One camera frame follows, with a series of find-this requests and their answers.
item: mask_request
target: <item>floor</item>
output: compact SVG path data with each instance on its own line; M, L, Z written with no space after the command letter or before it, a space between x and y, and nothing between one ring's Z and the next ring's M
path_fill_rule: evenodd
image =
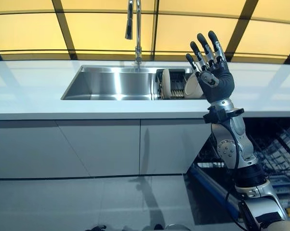
M98 224L136 231L174 223L238 231L233 223L212 224L224 223L223 208L201 185L194 195L186 185L183 176L0 181L0 231L84 231ZM193 202L195 196L206 200Z

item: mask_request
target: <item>metal joint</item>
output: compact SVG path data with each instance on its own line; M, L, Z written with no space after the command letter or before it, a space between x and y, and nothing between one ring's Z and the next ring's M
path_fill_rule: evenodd
M221 57L222 60L223 60L224 62L226 62L225 54L224 54L224 52L223 52L223 49L222 49L222 47L221 47L221 44L220 44L218 41L217 41L215 44L216 44L217 49L218 49L218 50L215 52L215 54L216 54L216 58Z

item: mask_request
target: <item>kitchen sink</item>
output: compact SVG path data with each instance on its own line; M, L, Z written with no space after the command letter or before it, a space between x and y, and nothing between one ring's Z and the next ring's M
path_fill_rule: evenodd
M97 67L83 65L62 100L156 100L156 72L164 67Z

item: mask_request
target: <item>robot finger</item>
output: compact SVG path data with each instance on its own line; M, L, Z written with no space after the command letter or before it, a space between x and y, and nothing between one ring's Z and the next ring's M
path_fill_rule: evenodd
M198 77L200 74L200 69L199 69L198 65L196 65L196 63L194 62L192 56L189 53L187 53L185 55L185 58L188 60L188 62L192 66L193 71L195 72L196 76Z
M206 58L210 67L214 64L214 56L213 56L211 47L208 45L205 37L201 33L198 33L197 38L198 38L198 41L202 44L202 47L204 48Z
M219 62L226 62L225 54L222 50L221 44L218 41L216 34L211 30L208 32L208 37L212 42L213 49L216 54L217 63Z
M197 57L198 64L201 67L202 71L206 71L208 69L208 67L203 59L202 53L198 49L198 46L196 45L196 43L194 41L192 41L192 42L190 42L190 47L193 50L195 56Z

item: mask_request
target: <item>black cable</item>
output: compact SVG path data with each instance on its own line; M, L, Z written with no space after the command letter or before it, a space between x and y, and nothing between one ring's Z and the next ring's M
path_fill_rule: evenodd
M232 174L232 179L234 180L236 175L237 175L237 170L238 170L238 165L239 165L239 145L238 145L238 141L235 137L235 134L233 133L233 131L226 125L220 123L226 130L228 130L228 132L231 134L234 142L235 142L235 148L236 148L236 161L235 161L235 166L234 166L234 170L233 170L233 174ZM233 189L233 187L235 186L235 182L232 184L232 186L229 188L229 190L227 191L226 197L225 197L225 209L227 211L227 213L229 214L230 218L232 219L232 221L242 230L244 231L248 231L246 228L242 227L232 216L231 212L229 211L228 207L227 207L227 203L228 203L228 197L231 193L231 190Z

